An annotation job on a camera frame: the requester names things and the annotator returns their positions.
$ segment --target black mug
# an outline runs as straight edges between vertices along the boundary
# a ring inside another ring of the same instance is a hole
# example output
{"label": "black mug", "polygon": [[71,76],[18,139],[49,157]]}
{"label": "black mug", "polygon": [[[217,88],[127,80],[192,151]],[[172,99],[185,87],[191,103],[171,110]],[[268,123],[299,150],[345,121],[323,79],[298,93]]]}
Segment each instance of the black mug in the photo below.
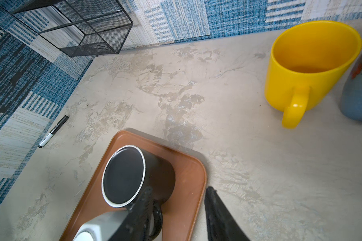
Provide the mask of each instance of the black mug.
{"label": "black mug", "polygon": [[162,229],[160,205],[172,195],[176,175],[165,159],[133,145],[118,149],[107,162],[102,176],[102,195],[112,207],[127,207],[135,203],[145,187],[152,187],[155,239]]}

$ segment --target wire mesh basket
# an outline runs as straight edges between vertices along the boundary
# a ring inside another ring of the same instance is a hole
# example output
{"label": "wire mesh basket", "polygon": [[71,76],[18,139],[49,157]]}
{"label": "wire mesh basket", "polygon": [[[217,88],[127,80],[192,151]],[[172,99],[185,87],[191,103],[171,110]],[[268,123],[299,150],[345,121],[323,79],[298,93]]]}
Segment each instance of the wire mesh basket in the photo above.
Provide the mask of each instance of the wire mesh basket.
{"label": "wire mesh basket", "polygon": [[[62,0],[50,7],[60,15],[63,24],[38,33],[70,57],[118,54],[133,26],[116,0]],[[76,39],[64,41],[64,32],[74,32]]]}

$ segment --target mug handle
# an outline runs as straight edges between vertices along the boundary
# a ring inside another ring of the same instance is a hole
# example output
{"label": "mug handle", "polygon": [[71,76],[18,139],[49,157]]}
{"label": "mug handle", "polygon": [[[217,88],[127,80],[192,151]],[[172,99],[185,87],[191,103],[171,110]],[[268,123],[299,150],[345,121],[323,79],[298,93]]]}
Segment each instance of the mug handle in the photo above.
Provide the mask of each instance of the mug handle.
{"label": "mug handle", "polygon": [[161,206],[156,200],[153,200],[153,218],[154,218],[154,227],[152,234],[149,235],[148,241],[155,239],[162,229],[162,210]]}
{"label": "mug handle", "polygon": [[294,94],[291,103],[288,107],[284,108],[282,125],[285,128],[295,128],[302,119],[309,102],[310,87],[309,86],[296,86],[293,90]]}

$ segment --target blue patterned wall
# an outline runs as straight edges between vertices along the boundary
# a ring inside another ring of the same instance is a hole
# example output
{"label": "blue patterned wall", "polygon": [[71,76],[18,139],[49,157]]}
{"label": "blue patterned wall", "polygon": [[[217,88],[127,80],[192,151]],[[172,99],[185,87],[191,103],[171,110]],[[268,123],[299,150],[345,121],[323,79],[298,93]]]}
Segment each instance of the blue patterned wall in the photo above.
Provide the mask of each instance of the blue patterned wall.
{"label": "blue patterned wall", "polygon": [[0,28],[0,203],[81,77]]}
{"label": "blue patterned wall", "polygon": [[4,32],[8,32],[16,37],[45,59],[54,63],[74,79],[77,79],[88,63],[93,60],[93,56],[70,58],[43,37],[39,36],[36,31],[44,30],[53,24],[53,22],[49,21],[39,10],[32,10],[17,15],[21,21],[12,16],[10,12],[16,10],[24,4],[24,2],[26,1],[0,0],[0,28],[3,29]]}
{"label": "blue patterned wall", "polygon": [[122,49],[362,18],[362,0],[122,0],[134,25]]}

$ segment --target yellow mug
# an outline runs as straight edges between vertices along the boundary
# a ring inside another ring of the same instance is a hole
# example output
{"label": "yellow mug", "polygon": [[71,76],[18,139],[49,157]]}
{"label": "yellow mug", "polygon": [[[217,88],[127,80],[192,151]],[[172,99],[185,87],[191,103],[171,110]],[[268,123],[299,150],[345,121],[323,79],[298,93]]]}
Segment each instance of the yellow mug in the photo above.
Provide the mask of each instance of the yellow mug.
{"label": "yellow mug", "polygon": [[295,128],[359,55],[362,40],[352,27],[333,21],[302,23],[274,42],[265,83],[268,103]]}

